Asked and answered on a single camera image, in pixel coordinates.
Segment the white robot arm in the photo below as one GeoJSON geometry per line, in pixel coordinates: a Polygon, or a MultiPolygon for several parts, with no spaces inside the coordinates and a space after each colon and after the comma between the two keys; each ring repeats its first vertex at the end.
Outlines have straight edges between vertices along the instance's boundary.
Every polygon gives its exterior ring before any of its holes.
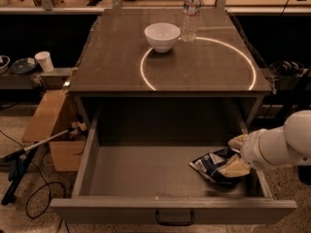
{"type": "Polygon", "coordinates": [[[311,164],[311,111],[290,115],[283,126],[260,129],[228,141],[240,152],[243,164],[264,171],[281,165],[311,164]]]}

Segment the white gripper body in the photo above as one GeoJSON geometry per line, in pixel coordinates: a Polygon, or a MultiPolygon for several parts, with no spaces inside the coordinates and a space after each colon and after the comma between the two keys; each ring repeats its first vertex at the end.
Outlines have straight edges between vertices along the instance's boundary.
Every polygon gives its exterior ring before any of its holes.
{"type": "Polygon", "coordinates": [[[263,171],[268,167],[268,162],[259,149],[259,140],[263,132],[264,129],[261,129],[248,134],[240,149],[242,159],[258,171],[263,171]]]}

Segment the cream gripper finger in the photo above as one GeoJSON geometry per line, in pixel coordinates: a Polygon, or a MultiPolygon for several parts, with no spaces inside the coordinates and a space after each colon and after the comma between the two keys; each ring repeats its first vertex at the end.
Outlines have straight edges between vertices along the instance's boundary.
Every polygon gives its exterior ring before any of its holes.
{"type": "Polygon", "coordinates": [[[227,144],[232,148],[232,149],[237,149],[240,150],[245,139],[247,138],[247,134],[242,134],[237,137],[234,137],[230,139],[227,144]]]}
{"type": "Polygon", "coordinates": [[[238,178],[250,173],[251,167],[242,158],[231,158],[226,165],[222,166],[219,172],[226,178],[238,178]]]}

